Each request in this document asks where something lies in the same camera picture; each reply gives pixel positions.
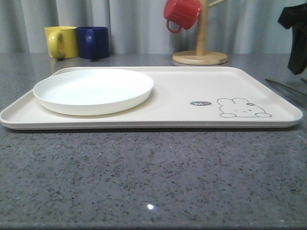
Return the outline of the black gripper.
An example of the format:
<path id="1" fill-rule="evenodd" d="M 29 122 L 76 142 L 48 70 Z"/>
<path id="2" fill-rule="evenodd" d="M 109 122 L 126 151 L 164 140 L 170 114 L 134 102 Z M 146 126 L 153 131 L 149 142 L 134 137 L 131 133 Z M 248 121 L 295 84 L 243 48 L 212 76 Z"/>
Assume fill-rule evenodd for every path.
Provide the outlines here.
<path id="1" fill-rule="evenodd" d="M 293 74 L 302 73 L 307 67 L 307 7 L 284 7 L 278 23 L 292 29 L 292 48 L 288 68 Z"/>

